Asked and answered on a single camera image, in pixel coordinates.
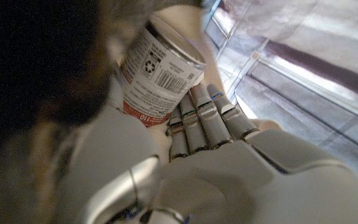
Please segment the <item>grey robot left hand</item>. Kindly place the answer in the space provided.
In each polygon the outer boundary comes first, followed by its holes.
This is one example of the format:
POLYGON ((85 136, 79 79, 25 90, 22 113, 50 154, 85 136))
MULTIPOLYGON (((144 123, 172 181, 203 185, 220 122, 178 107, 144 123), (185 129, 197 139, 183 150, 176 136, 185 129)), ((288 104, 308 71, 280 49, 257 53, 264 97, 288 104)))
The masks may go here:
POLYGON ((213 85, 186 107, 221 141, 161 165, 118 83, 76 153, 54 223, 358 223, 358 175, 284 131, 258 131, 213 85))

